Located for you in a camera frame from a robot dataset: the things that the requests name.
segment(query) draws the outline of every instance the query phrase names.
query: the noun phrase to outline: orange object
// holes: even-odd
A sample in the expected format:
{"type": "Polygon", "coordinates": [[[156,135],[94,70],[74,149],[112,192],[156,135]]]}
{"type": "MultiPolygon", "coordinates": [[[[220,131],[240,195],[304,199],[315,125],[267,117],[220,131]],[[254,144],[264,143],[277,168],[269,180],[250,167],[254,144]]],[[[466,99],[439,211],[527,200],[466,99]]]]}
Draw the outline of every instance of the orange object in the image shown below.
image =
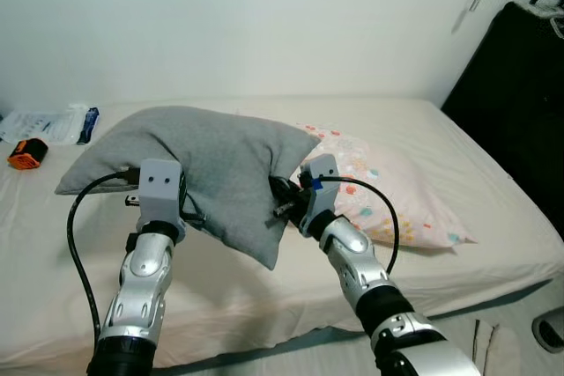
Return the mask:
{"type": "Polygon", "coordinates": [[[47,154],[48,147],[39,138],[23,140],[8,157],[8,163],[19,170],[34,169],[41,165],[47,154]]]}

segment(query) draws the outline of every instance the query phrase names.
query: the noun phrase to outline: pink pillow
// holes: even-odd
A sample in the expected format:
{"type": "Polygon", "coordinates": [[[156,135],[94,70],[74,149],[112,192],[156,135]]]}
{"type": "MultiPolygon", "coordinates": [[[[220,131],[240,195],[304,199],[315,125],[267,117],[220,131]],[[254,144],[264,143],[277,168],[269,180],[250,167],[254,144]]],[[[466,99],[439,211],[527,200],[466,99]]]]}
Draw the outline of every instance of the pink pillow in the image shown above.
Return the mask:
{"type": "MultiPolygon", "coordinates": [[[[404,155],[381,145],[368,147],[365,141],[335,129],[299,126],[322,140],[307,159],[322,153],[333,154],[339,175],[365,181],[390,199],[399,220],[401,245],[447,248],[475,242],[460,219],[434,193],[421,171],[404,155]]],[[[294,181],[297,174],[296,171],[292,177],[294,181]]],[[[347,216],[372,240],[393,243],[391,214],[377,195],[343,183],[335,207],[338,215],[347,216]]]]}

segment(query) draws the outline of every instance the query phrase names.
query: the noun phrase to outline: gray pillow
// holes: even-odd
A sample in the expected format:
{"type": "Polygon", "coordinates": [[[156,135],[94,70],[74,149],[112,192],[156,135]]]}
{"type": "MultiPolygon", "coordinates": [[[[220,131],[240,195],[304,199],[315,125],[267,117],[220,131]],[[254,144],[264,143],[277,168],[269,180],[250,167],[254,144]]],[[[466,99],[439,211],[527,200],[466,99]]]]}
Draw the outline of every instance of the gray pillow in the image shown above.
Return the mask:
{"type": "MultiPolygon", "coordinates": [[[[101,176],[140,167],[143,159],[176,159],[191,206],[207,216],[205,231],[274,269],[286,222],[272,221],[276,204],[268,177],[289,178],[318,143],[279,122],[194,107],[155,107],[119,122],[85,151],[56,193],[76,195],[101,176]]],[[[93,192],[134,188],[113,180],[93,192]]]]}

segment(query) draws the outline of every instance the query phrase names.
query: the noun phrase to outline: black cable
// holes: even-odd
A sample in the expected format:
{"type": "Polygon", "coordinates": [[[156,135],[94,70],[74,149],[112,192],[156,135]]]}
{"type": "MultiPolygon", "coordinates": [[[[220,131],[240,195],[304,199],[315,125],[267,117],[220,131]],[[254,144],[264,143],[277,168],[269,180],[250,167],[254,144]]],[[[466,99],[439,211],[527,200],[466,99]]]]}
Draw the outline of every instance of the black cable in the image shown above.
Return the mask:
{"type": "Polygon", "coordinates": [[[386,206],[388,206],[388,209],[390,209],[391,220],[394,223],[394,248],[391,253],[390,263],[388,264],[388,268],[386,269],[386,272],[388,272],[389,275],[392,269],[394,269],[394,265],[396,264],[397,250],[399,249],[399,223],[397,222],[396,211],[394,210],[394,206],[391,205],[390,200],[388,200],[388,198],[377,188],[374,188],[365,181],[355,180],[354,178],[347,178],[345,176],[320,176],[319,181],[348,182],[350,184],[360,185],[361,187],[367,188],[374,194],[378,195],[386,203],[386,206]]]}
{"type": "Polygon", "coordinates": [[[98,338],[100,337],[100,316],[98,315],[98,307],[96,306],[96,300],[94,299],[92,287],[90,286],[90,282],[88,282],[88,276],[86,275],[85,268],[82,266],[80,257],[78,257],[77,246],[74,243],[74,232],[72,230],[72,227],[74,225],[74,216],[77,213],[77,208],[80,205],[80,202],[82,202],[82,200],[90,191],[92,191],[93,188],[97,187],[102,182],[113,180],[114,178],[126,178],[127,175],[127,172],[111,173],[110,175],[102,176],[96,181],[88,184],[82,191],[80,191],[80,194],[78,194],[74,203],[70,207],[69,217],[67,218],[67,241],[69,242],[70,255],[72,256],[72,260],[77,267],[78,275],[80,276],[80,282],[82,282],[82,286],[85,288],[86,298],[88,299],[88,305],[90,306],[90,314],[92,315],[92,324],[94,326],[94,350],[96,350],[96,344],[98,343],[98,338]]]}

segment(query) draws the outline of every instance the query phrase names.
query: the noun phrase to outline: bed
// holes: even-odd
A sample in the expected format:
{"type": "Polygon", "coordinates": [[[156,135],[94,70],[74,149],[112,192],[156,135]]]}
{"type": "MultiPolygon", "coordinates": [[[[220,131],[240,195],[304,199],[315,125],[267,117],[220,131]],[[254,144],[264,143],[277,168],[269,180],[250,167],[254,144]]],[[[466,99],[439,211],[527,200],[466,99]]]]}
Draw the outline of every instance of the bed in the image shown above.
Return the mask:
{"type": "MultiPolygon", "coordinates": [[[[393,277],[415,308],[449,313],[497,299],[564,271],[564,243],[507,174],[431,103],[370,98],[160,101],[100,108],[94,141],[145,107],[182,104],[282,122],[311,122],[408,155],[478,240],[452,250],[403,247],[393,277]]],[[[0,143],[0,155],[13,146],[0,143]]],[[[73,198],[53,191],[83,146],[52,147],[38,170],[0,166],[0,374],[79,374],[92,355],[92,323],[67,251],[73,198]]],[[[138,210],[124,194],[90,197],[77,247],[105,315],[138,210]]],[[[378,247],[387,263],[390,248],[378,247]]],[[[316,328],[361,331],[337,276],[312,240],[288,227],[274,271],[190,231],[174,253],[174,280],[155,366],[270,348],[316,328]]]]}

